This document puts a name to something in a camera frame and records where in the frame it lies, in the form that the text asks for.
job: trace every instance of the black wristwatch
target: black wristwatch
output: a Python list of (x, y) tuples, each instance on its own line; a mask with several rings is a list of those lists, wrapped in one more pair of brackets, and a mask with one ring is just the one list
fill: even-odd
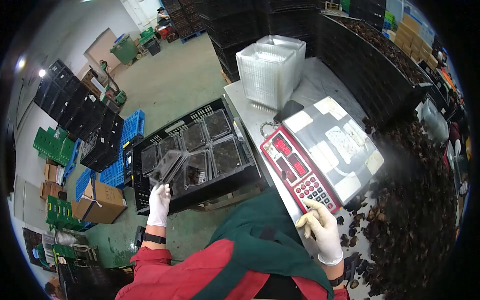
[(157, 244), (166, 244), (167, 239), (164, 237), (159, 237), (157, 235), (153, 235), (150, 233), (145, 232), (145, 227), (138, 226), (137, 233), (136, 233), (136, 243), (135, 245), (140, 248), (143, 241), (152, 241)]

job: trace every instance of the green apron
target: green apron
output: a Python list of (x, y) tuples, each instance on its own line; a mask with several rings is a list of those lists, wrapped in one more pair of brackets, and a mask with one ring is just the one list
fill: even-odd
[(217, 240), (233, 241), (233, 252), (222, 271), (192, 299), (224, 299), (248, 270), (313, 280), (334, 297), (325, 272), (302, 245), (276, 189), (245, 201), (217, 228), (207, 247)]

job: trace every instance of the gloved hand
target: gloved hand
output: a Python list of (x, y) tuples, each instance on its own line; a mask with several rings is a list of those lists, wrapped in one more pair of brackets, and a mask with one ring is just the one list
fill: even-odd
[(305, 226), (306, 238), (309, 238), (312, 232), (315, 234), (315, 241), (320, 249), (318, 260), (321, 263), (338, 264), (343, 259), (343, 251), (335, 217), (322, 203), (310, 199), (303, 200), (303, 203), (312, 207), (312, 210), (301, 216), (295, 227)]
[(170, 208), (170, 186), (157, 184), (150, 193), (150, 214), (147, 225), (167, 227), (167, 215)]

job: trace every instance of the green trash bin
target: green trash bin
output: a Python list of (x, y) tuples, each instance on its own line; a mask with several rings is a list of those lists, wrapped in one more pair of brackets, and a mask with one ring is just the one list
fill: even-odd
[(138, 49), (128, 34), (124, 35), (120, 41), (118, 41), (113, 48), (110, 49), (110, 53), (115, 55), (121, 63), (126, 65), (137, 55)]

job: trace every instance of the green floor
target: green floor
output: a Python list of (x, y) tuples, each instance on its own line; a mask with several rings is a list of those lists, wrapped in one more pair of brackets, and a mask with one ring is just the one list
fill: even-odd
[[(185, 44), (180, 40), (171, 44), (162, 41), (161, 49), (155, 56), (141, 58), (127, 69), (121, 67), (115, 70), (118, 73), (115, 81), (128, 96), (120, 115), (126, 118), (141, 109), (145, 113), (144, 136), (222, 95), (226, 85), (206, 33)], [(84, 166), (77, 164), (67, 180), (69, 201), (74, 199), (75, 182), (84, 170)], [(136, 228), (146, 224), (147, 217), (135, 213), (131, 188), (125, 189), (125, 197), (129, 208), (114, 224), (98, 224), (85, 232), (89, 244), (98, 246), (105, 267), (130, 263), (135, 252), (133, 238)], [(174, 261), (182, 261), (203, 249), (230, 210), (226, 208), (208, 213), (187, 210), (170, 216), (167, 247)]]

